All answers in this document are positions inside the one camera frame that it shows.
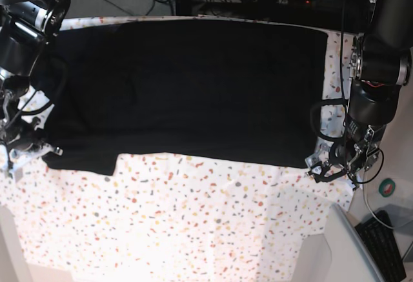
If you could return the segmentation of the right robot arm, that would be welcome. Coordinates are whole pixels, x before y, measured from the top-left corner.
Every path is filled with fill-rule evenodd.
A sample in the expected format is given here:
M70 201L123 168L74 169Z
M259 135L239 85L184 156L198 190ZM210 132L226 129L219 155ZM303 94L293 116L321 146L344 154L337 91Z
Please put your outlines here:
M23 120L19 101L69 7L70 0L1 0L1 144L9 150L44 145L35 124Z

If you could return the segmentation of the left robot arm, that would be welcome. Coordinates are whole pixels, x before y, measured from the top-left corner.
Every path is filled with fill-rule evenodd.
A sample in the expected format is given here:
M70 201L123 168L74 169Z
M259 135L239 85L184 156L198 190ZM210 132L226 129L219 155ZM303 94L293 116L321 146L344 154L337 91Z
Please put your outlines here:
M358 172L385 158L379 146L396 114L401 87L410 81L411 49L412 0L376 0L368 30L353 40L350 96L324 99L310 109L313 132L332 143L306 159L316 182L348 176L358 185ZM316 126L324 106L343 106L342 136L327 136Z

